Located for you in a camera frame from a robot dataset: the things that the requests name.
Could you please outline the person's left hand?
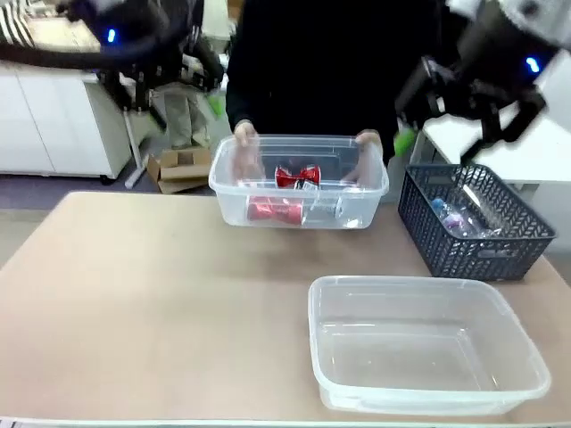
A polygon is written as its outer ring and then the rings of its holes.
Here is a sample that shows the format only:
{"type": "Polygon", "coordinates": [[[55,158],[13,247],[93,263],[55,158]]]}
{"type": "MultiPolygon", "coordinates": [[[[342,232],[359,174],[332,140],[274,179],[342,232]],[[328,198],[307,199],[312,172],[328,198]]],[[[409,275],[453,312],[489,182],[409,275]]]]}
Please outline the person's left hand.
{"type": "Polygon", "coordinates": [[[366,129],[356,135],[355,142],[360,148],[359,159],[355,168],[342,181],[357,183],[367,188],[373,187],[377,171],[375,155],[378,153],[383,156],[380,135],[375,130],[366,129]]]}

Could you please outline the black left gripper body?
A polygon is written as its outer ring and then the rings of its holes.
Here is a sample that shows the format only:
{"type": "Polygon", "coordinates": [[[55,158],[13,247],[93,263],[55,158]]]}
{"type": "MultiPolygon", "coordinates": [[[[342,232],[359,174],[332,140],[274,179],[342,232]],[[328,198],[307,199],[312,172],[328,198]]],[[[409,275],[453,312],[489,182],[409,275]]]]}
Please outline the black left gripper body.
{"type": "Polygon", "coordinates": [[[69,1],[66,17],[83,21],[100,44],[97,53],[67,53],[69,69],[160,68],[177,75],[183,68],[186,1],[69,1]]]}

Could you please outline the person's right hand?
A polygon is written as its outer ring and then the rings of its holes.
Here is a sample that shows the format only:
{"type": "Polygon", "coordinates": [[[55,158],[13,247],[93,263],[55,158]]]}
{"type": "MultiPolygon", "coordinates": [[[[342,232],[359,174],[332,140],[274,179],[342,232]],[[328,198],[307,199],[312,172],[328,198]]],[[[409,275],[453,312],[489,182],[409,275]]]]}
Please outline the person's right hand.
{"type": "Polygon", "coordinates": [[[264,177],[259,150],[259,136],[249,120],[239,121],[234,128],[236,149],[233,172],[236,180],[264,177]]]}

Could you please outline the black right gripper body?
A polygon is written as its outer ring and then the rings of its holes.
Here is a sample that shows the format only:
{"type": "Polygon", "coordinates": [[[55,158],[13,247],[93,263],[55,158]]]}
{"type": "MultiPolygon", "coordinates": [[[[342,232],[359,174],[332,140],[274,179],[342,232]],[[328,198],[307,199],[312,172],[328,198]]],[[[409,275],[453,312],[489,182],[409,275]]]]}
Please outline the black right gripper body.
{"type": "Polygon", "coordinates": [[[559,8],[478,8],[458,42],[455,72],[514,103],[560,50],[559,8]]]}

